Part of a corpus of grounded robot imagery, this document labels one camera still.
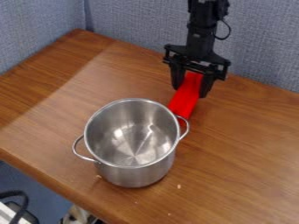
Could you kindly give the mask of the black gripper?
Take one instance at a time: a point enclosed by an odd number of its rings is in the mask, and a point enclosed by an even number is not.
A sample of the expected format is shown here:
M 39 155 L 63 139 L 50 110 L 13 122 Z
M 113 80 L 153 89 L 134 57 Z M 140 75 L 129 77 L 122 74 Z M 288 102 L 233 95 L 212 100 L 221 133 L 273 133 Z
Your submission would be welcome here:
M 166 44 L 164 48 L 162 62 L 170 68 L 172 87 L 178 89 L 182 84 L 186 71 L 202 73 L 200 84 L 200 98 L 205 98 L 210 91 L 213 81 L 224 80 L 230 62 L 213 51 L 214 40 L 222 40 L 216 36 L 217 26 L 188 27 L 185 45 Z

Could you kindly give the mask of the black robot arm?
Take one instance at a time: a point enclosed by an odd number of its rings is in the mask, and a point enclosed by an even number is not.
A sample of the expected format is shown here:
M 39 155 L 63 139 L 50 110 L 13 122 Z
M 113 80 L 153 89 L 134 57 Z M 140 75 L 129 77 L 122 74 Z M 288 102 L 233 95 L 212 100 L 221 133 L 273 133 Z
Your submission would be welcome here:
M 213 51 L 214 40 L 225 40 L 230 27 L 224 17 L 229 14 L 229 0 L 188 0 L 189 20 L 184 45 L 166 44 L 162 62 L 170 69 L 172 87 L 182 85 L 188 71 L 201 75 L 197 90 L 205 98 L 216 80 L 226 78 L 230 62 Z

